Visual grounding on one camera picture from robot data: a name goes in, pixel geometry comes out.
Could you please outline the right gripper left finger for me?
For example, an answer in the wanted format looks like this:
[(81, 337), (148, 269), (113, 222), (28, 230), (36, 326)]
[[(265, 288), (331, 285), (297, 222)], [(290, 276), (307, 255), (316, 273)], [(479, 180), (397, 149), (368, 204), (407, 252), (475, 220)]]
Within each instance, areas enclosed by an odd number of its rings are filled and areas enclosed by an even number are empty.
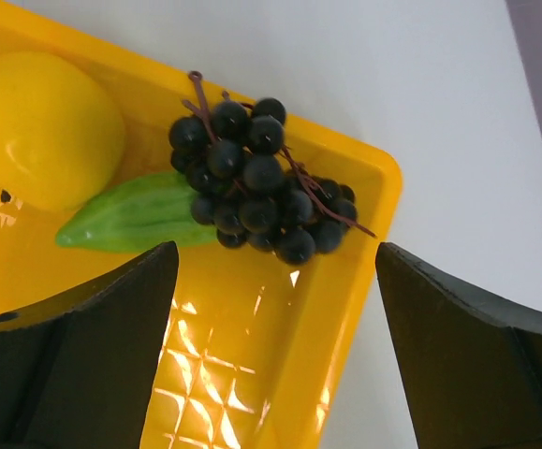
[(172, 242), (0, 314), (0, 448), (136, 448), (179, 268)]

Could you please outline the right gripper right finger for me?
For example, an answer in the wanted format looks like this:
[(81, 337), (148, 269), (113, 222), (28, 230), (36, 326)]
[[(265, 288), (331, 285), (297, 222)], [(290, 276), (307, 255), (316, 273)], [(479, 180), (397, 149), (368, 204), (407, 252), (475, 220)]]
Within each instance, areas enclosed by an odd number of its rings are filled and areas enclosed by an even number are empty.
[(417, 445), (542, 448), (542, 311), (392, 243), (375, 266)]

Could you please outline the dark grape bunch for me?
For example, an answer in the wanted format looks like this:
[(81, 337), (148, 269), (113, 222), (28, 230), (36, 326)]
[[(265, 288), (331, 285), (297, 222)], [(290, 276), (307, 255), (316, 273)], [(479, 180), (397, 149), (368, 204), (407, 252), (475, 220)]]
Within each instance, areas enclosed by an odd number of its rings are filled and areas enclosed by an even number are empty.
[(192, 218), (211, 225), (228, 249), (249, 244), (291, 266), (335, 252), (351, 229), (374, 238), (359, 222), (354, 190), (313, 175), (286, 145), (286, 108), (274, 97), (253, 104), (229, 93), (211, 105), (203, 76), (188, 74), (197, 101), (168, 131), (170, 164), (197, 196)]

